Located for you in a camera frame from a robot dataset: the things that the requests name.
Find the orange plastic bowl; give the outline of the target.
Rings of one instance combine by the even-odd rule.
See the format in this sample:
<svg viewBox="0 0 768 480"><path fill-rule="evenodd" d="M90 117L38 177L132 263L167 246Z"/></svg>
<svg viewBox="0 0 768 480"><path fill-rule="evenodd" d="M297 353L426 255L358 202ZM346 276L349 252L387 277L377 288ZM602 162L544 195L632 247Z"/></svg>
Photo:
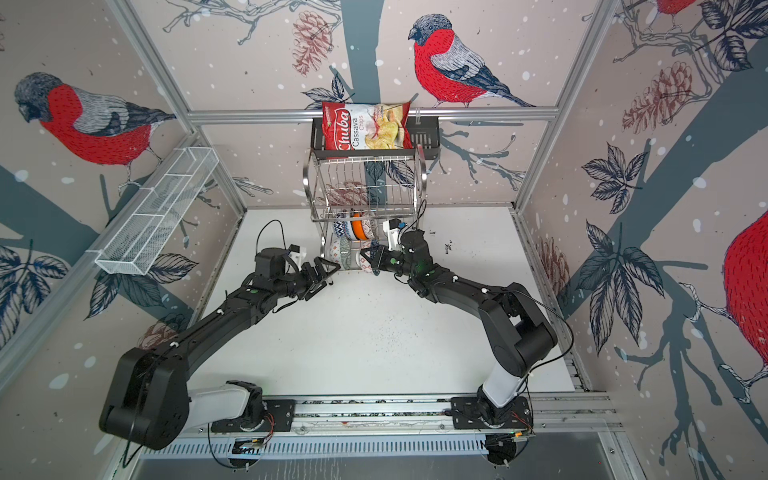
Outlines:
<svg viewBox="0 0 768 480"><path fill-rule="evenodd" d="M363 222L361 220L362 216L360 213L354 213L352 215L352 219L350 221L353 235L356 240L358 241L366 241L368 239L365 228L363 226Z"/></svg>

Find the stainless steel dish rack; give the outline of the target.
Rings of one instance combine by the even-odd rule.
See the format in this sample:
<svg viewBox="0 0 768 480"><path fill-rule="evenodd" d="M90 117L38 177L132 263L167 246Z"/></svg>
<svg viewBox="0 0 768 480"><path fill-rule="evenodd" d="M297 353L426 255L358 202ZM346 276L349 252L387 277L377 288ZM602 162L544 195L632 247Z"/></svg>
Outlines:
<svg viewBox="0 0 768 480"><path fill-rule="evenodd" d="M302 185L310 218L320 234L321 255L339 263L339 238L333 228L338 214L360 213L376 220L376 240L350 241L357 253L364 246L388 247L385 220L397 218L405 228L419 225L426 210L426 162L418 148L414 157L380 156L318 159L311 150L304 163Z"/></svg>

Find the dark blue patterned bowl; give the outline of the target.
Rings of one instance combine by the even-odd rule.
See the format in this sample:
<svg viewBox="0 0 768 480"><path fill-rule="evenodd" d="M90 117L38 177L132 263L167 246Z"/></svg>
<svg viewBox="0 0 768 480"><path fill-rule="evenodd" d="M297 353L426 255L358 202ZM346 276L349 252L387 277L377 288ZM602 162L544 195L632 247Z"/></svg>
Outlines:
<svg viewBox="0 0 768 480"><path fill-rule="evenodd" d="M370 268L370 262L369 262L369 261L366 261L366 260L364 260L364 259L363 259L363 258L360 256L360 250L359 250L359 251L356 253L355 261L356 261L356 263L357 263L358 267L359 267L359 268L360 268L362 271L364 271L364 272L366 272L366 273L370 273L370 272L369 272L369 268Z"/></svg>

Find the blue floral ceramic bowl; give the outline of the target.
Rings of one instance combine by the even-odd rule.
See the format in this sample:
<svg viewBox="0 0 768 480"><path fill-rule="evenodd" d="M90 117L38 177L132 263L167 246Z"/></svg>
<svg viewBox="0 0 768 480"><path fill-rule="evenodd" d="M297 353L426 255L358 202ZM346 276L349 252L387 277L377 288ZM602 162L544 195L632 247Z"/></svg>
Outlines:
<svg viewBox="0 0 768 480"><path fill-rule="evenodd" d="M348 215L347 218L345 219L344 231L345 231L345 236L349 240L351 240L351 241L356 241L357 240L357 237L356 237L355 232L354 232L354 228L352 226L352 217L350 215Z"/></svg>

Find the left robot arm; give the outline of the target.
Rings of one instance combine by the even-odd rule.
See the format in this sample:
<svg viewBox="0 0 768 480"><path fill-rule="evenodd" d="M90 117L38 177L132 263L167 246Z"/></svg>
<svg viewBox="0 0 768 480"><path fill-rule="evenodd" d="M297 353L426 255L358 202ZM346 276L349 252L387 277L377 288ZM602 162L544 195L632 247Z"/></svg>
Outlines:
<svg viewBox="0 0 768 480"><path fill-rule="evenodd" d="M98 426L104 433L160 450L191 424L188 380L214 353L275 310L282 298L309 300L341 269L316 257L280 273L268 260L229 293L214 312L151 350L133 348L118 360Z"/></svg>

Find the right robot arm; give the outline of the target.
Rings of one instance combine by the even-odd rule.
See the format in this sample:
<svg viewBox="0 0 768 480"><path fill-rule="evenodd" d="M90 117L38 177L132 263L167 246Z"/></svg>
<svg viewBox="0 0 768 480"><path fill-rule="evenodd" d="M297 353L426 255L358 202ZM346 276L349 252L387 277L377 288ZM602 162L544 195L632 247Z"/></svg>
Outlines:
<svg viewBox="0 0 768 480"><path fill-rule="evenodd" d="M521 284L490 286L457 275L433 260L421 230L399 240L393 249L369 247L361 256L375 272L405 277L419 297L480 320L496 364L479 387L478 415L489 425L501 424L535 364L558 344L551 323Z"/></svg>

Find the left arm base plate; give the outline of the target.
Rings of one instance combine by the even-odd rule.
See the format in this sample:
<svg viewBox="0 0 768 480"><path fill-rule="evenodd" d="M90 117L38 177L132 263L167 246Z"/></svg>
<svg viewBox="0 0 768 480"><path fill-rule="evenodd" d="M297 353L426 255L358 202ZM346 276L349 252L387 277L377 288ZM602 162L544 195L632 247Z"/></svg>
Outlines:
<svg viewBox="0 0 768 480"><path fill-rule="evenodd" d="M213 422L211 431L216 434L254 434L286 433L292 429L297 402L293 399L266 399L262 411L256 419L245 415L235 419Z"/></svg>

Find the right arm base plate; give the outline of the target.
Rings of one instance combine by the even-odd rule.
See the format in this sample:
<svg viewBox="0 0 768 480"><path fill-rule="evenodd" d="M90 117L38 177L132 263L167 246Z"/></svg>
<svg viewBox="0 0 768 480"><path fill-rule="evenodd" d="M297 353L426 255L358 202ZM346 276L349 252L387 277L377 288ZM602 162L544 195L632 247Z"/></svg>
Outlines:
<svg viewBox="0 0 768 480"><path fill-rule="evenodd" d="M533 410L525 396L496 407L484 396L452 397L447 413L456 430L533 429Z"/></svg>

